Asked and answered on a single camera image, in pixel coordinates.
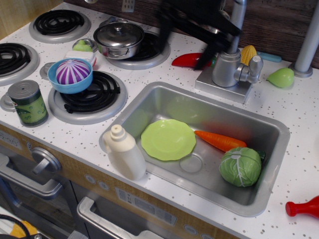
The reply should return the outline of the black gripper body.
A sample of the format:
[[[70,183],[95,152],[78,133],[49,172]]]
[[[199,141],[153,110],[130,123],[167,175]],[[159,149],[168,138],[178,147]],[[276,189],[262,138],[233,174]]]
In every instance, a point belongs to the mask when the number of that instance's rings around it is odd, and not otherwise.
[[[171,18],[173,29],[197,39],[239,36],[241,29],[222,15],[220,4],[220,0],[163,0],[157,12]]]

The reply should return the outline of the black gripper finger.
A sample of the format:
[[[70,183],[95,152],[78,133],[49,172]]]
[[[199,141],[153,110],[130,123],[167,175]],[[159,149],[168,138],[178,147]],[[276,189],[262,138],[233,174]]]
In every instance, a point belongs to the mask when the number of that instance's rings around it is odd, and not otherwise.
[[[161,12],[157,12],[157,19],[159,23],[158,50],[162,53],[165,49],[166,41],[173,29],[173,22],[169,16]]]
[[[227,37],[200,37],[198,39],[205,42],[207,46],[197,60],[194,70],[203,69],[216,53],[226,51],[231,45]]]

